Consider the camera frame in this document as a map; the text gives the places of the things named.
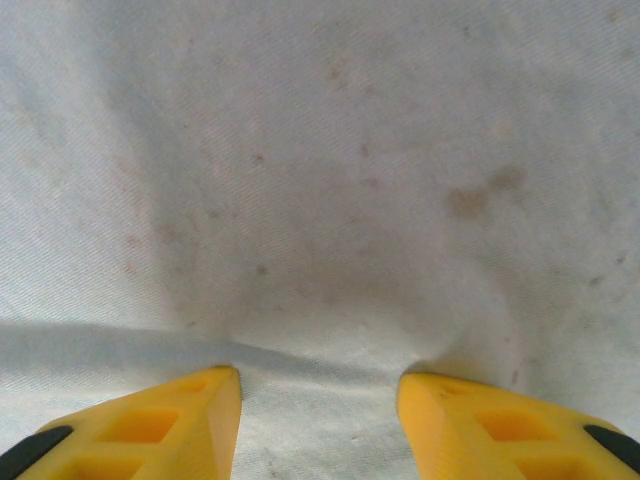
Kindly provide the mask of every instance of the brown stain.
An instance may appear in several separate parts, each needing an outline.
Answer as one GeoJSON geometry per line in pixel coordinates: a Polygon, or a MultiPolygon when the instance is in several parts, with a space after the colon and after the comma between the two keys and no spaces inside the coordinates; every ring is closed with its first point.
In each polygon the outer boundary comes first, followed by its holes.
{"type": "Polygon", "coordinates": [[[374,177],[367,177],[360,180],[360,185],[369,188],[378,188],[380,186],[380,180],[374,177]]]}
{"type": "Polygon", "coordinates": [[[178,231],[175,225],[170,223],[156,227],[155,231],[163,243],[174,243],[182,238],[182,234],[178,231]]]}
{"type": "Polygon", "coordinates": [[[607,15],[607,20],[609,20],[609,23],[616,23],[618,20],[620,20],[620,10],[618,10],[617,8],[611,10],[607,15]]]}
{"type": "Polygon", "coordinates": [[[131,248],[140,248],[142,246],[142,240],[135,235],[127,235],[125,237],[125,242],[127,243],[127,246],[131,248]]]}
{"type": "Polygon", "coordinates": [[[187,220],[189,221],[191,228],[193,228],[196,232],[201,232],[200,224],[198,223],[198,220],[196,219],[196,216],[193,213],[190,213],[187,215],[187,220]]]}
{"type": "Polygon", "coordinates": [[[348,63],[347,57],[339,56],[329,68],[327,80],[336,90],[345,90],[349,86],[349,75],[345,72],[348,63]]]}
{"type": "Polygon", "coordinates": [[[496,170],[485,185],[449,190],[446,203],[454,217],[471,220],[486,211],[491,194],[518,190],[525,180],[526,171],[523,168],[505,165],[496,170]]]}
{"type": "Polygon", "coordinates": [[[516,165],[505,165],[496,170],[487,182],[487,186],[494,192],[517,190],[527,178],[525,170],[516,165]]]}
{"type": "Polygon", "coordinates": [[[369,145],[366,143],[360,145],[360,155],[362,155],[362,158],[369,158],[369,145]]]}
{"type": "Polygon", "coordinates": [[[447,195],[447,205],[453,216],[472,220],[478,218],[489,204],[489,195],[482,187],[453,188],[447,195]]]}
{"type": "Polygon", "coordinates": [[[591,280],[589,280],[589,286],[597,287],[602,283],[603,280],[604,280],[604,275],[598,275],[597,277],[593,277],[591,280]]]}
{"type": "Polygon", "coordinates": [[[136,273],[138,273],[138,269],[136,268],[132,260],[127,260],[126,262],[124,262],[124,273],[126,273],[127,275],[135,275],[136,273]]]}

